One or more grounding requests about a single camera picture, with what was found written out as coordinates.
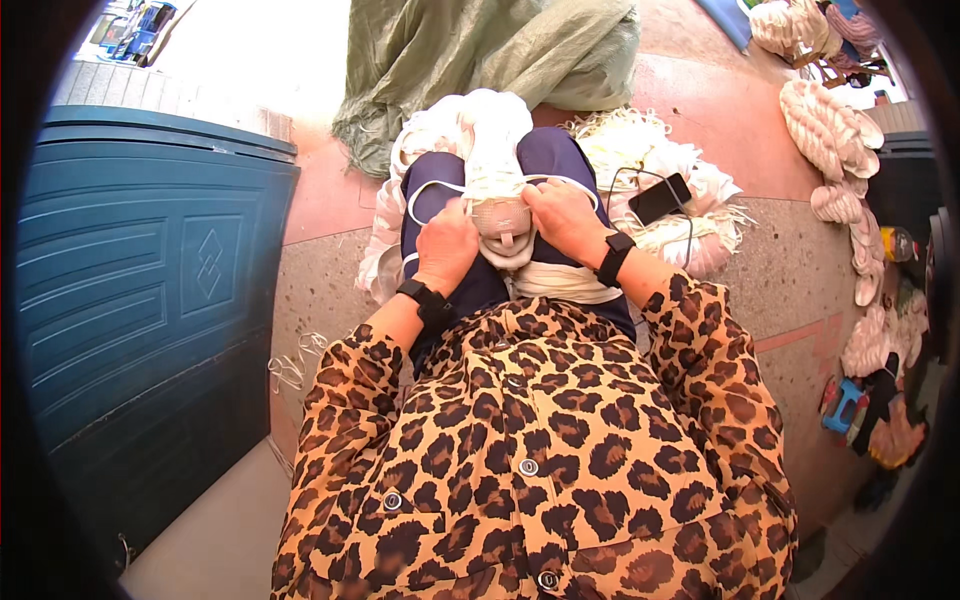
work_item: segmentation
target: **white elastic band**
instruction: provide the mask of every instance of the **white elastic band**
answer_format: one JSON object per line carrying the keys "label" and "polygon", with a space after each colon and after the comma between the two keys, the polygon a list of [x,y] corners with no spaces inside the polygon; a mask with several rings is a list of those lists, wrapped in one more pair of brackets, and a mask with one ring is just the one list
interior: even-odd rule
{"label": "white elastic band", "polygon": [[[600,200],[593,194],[593,192],[586,189],[579,181],[573,180],[569,177],[564,177],[563,175],[525,175],[523,178],[527,181],[555,179],[555,180],[565,181],[567,183],[572,183],[577,188],[579,188],[582,192],[587,194],[588,198],[590,198],[590,201],[593,204],[593,212],[596,212],[597,208],[600,206]],[[455,183],[447,183],[446,181],[440,181],[440,180],[430,180],[427,183],[424,183],[423,185],[418,187],[414,191],[414,193],[410,195],[410,200],[407,201],[407,212],[410,214],[410,218],[413,219],[414,223],[416,223],[421,227],[426,226],[426,223],[418,220],[417,217],[414,215],[414,204],[417,202],[417,198],[420,197],[420,192],[422,192],[428,185],[432,185],[434,183],[438,183],[452,190],[461,192],[462,194],[466,194],[468,192],[468,190],[463,185],[457,185]],[[467,215],[472,215],[473,205],[482,204],[483,202],[484,202],[484,199],[468,198],[467,208],[465,210],[465,213]]]}
{"label": "white elastic band", "polygon": [[406,279],[406,276],[404,275],[404,273],[406,273],[407,263],[410,262],[410,261],[412,261],[412,260],[414,260],[414,259],[420,260],[420,253],[419,253],[419,252],[414,252],[414,253],[410,254],[409,256],[406,256],[406,257],[403,259],[403,262],[400,263],[400,276],[403,277],[404,279]]}
{"label": "white elastic band", "polygon": [[[302,390],[304,373],[306,372],[306,362],[303,360],[303,353],[306,352],[314,356],[323,356],[327,341],[321,334],[316,331],[311,331],[310,333],[304,333],[299,336],[297,346],[300,348],[297,350],[296,359],[292,359],[289,356],[280,356],[279,358],[271,358],[270,361],[267,362],[267,371],[276,375],[274,394],[280,393],[280,381],[286,383],[298,392]],[[288,371],[292,372],[293,375],[290,377],[286,376],[285,373]]]}
{"label": "white elastic band", "polygon": [[623,295],[619,288],[607,287],[587,267],[571,267],[530,261],[513,278],[521,298],[546,296],[580,304],[600,304]]}

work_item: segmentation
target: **hand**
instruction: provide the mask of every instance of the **hand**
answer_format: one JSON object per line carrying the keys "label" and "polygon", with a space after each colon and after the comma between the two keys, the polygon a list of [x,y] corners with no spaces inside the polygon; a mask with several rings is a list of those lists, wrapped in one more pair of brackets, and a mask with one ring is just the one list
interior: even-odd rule
{"label": "hand", "polygon": [[548,244],[585,267],[600,268],[612,231],[600,222],[582,189],[550,178],[537,187],[528,183],[520,197],[530,206],[534,225]]}
{"label": "hand", "polygon": [[463,199],[451,198],[417,236],[420,268],[413,279],[449,298],[476,258],[480,233],[464,212]]}

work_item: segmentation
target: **black phone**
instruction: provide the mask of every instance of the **black phone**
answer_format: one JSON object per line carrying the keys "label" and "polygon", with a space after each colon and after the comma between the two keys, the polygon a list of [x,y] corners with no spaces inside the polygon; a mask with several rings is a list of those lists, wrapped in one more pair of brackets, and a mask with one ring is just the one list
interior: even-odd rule
{"label": "black phone", "polygon": [[[673,187],[673,191],[677,193],[677,198],[670,193],[670,187]],[[677,200],[680,200],[680,204],[690,200],[690,190],[686,187],[684,176],[674,173],[653,187],[633,196],[628,204],[640,222],[646,225],[668,214],[682,214],[683,207],[677,205]]]}

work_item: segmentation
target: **black wristband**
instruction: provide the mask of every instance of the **black wristband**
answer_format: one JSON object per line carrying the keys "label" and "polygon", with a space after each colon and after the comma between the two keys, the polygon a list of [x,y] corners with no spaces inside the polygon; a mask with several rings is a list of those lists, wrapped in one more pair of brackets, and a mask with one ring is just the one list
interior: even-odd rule
{"label": "black wristband", "polygon": [[396,288],[396,292],[409,296],[420,305],[417,316],[423,321],[424,331],[443,331],[450,323],[453,306],[446,301],[443,294],[434,292],[422,281],[407,279]]}
{"label": "black wristband", "polygon": [[620,273],[620,267],[623,266],[623,261],[627,259],[630,248],[635,245],[634,240],[623,231],[618,231],[607,236],[607,245],[610,246],[610,249],[607,250],[607,255],[604,256],[600,268],[594,273],[600,283],[607,287],[618,288],[620,283],[616,280],[616,276]]}

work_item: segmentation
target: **teal metal door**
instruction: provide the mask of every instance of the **teal metal door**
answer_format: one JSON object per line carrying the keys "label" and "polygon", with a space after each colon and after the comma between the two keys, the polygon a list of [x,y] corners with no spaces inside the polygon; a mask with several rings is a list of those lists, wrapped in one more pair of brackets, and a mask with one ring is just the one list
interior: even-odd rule
{"label": "teal metal door", "polygon": [[155,112],[56,107],[17,232],[39,437],[116,570],[269,431],[296,148]]}

